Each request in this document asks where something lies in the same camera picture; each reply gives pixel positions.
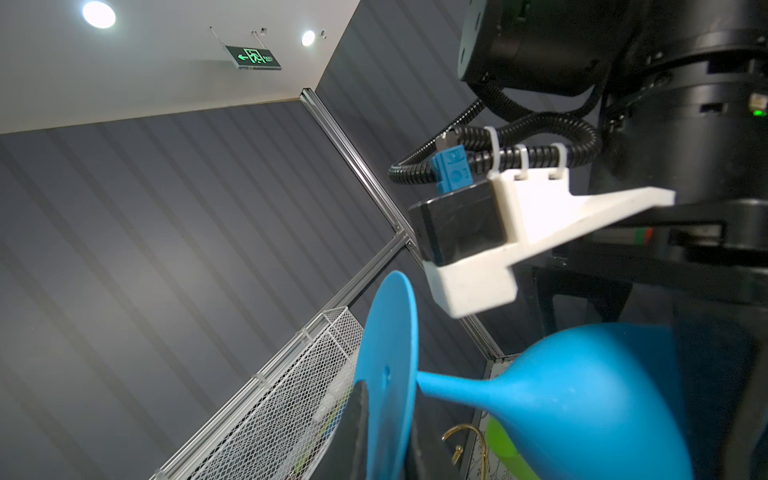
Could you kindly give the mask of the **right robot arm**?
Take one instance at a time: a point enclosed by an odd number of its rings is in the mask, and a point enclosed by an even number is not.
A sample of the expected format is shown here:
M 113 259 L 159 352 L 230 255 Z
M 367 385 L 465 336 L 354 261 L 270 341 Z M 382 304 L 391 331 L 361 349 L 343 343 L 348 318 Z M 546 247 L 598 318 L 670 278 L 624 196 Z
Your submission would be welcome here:
M 642 246 L 583 237 L 533 281 L 615 321 L 636 284 L 678 292 L 673 333 L 698 479 L 767 475 L 767 5 L 763 1 L 473 1 L 459 78 L 578 95 L 601 84 L 593 194 L 646 186 L 670 207 L 626 220 Z

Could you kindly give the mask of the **blue wine glass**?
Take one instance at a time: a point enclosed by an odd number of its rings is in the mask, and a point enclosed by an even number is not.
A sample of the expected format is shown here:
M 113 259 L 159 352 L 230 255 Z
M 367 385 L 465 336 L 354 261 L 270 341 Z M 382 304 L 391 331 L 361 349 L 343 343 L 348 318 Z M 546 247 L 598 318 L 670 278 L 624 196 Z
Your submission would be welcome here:
M 375 295 L 355 372 L 369 394 L 370 479 L 400 475 L 421 394 L 489 413 L 542 479 L 713 477 L 751 356 L 743 337 L 711 324 L 591 324 L 472 380 L 420 371 L 418 326 L 413 287 L 394 271 Z

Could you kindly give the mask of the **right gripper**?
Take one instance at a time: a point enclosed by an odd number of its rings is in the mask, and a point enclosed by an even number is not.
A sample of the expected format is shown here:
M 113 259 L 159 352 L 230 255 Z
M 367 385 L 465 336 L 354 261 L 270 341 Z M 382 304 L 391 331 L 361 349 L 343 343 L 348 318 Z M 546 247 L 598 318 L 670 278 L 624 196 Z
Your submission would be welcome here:
M 545 334 L 558 295 L 619 319 L 636 284 L 674 290 L 672 331 L 685 435 L 698 479 L 767 475 L 767 204 L 656 208 L 624 221 L 640 245 L 579 238 L 531 271 Z

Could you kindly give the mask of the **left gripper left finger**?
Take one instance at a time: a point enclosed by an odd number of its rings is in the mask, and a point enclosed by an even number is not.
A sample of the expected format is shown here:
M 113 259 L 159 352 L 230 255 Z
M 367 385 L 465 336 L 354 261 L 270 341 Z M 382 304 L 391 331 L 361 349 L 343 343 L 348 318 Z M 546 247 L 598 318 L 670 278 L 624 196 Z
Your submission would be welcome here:
M 357 381 L 333 438 L 311 480 L 364 480 L 367 469 L 369 394 Z

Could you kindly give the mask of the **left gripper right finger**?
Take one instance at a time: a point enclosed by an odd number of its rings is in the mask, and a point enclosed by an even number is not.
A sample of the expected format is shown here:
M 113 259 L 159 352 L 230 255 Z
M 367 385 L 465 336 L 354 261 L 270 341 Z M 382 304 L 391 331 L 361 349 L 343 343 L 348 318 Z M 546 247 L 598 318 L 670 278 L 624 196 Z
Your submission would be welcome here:
M 407 480 L 459 480 L 447 446 L 439 438 L 428 415 L 426 396 L 417 390 L 405 459 Z

